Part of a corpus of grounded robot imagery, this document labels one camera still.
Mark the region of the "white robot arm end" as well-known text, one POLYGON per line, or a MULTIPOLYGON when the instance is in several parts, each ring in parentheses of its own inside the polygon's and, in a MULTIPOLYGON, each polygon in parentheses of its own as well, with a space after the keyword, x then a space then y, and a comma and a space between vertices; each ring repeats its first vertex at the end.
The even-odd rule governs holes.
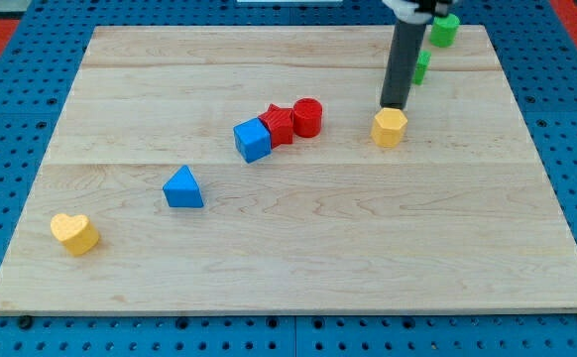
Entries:
POLYGON ((420 25, 428 23, 433 17, 444 18, 458 0, 383 0, 400 21, 420 25))

